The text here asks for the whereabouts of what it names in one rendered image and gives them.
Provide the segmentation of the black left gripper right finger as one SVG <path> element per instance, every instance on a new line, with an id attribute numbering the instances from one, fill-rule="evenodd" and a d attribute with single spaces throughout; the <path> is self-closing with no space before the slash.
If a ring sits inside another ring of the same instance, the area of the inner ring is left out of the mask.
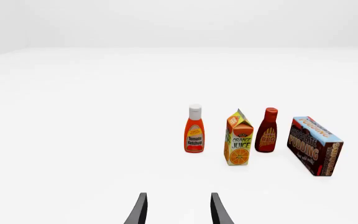
<path id="1" fill-rule="evenodd" d="M 211 194 L 210 209 L 213 224 L 234 224 L 216 192 Z"/>

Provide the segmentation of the orange juice carton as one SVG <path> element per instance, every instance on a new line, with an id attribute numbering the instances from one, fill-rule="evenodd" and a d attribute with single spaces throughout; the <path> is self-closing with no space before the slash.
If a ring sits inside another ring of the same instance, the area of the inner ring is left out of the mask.
<path id="1" fill-rule="evenodd" d="M 254 128 L 238 109 L 226 120 L 224 157 L 229 166 L 246 166 L 249 161 Z"/>

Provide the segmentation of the tomato ketchup bottle white cap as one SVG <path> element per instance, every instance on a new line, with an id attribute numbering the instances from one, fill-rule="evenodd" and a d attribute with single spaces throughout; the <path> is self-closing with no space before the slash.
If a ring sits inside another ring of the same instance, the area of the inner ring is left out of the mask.
<path id="1" fill-rule="evenodd" d="M 201 109 L 200 104 L 189 106 L 189 117 L 184 133 L 184 150 L 189 153 L 199 153 L 204 150 L 205 135 Z"/>

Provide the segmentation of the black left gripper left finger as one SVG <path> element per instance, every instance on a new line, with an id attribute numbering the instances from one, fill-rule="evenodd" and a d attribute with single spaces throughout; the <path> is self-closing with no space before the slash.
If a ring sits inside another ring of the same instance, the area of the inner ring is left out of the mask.
<path id="1" fill-rule="evenodd" d="M 147 218 L 147 209 L 147 194 L 145 192 L 142 192 L 139 194 L 134 208 L 125 220 L 124 224 L 145 224 Z"/>

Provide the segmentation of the brown chocolate pudding box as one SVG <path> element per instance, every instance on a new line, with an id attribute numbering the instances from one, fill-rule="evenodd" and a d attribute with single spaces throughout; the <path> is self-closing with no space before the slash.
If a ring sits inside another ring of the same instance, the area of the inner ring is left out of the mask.
<path id="1" fill-rule="evenodd" d="M 292 120 L 287 146 L 314 176 L 332 176 L 343 144 L 311 117 Z"/>

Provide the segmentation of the dark red BBQ sauce bottle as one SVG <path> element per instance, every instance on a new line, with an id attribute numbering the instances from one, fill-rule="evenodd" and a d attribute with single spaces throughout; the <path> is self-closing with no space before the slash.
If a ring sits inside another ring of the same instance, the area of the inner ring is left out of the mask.
<path id="1" fill-rule="evenodd" d="M 278 110 L 266 108 L 264 119 L 259 126 L 255 139 L 255 150 L 258 152 L 273 152 L 277 140 L 276 119 Z"/>

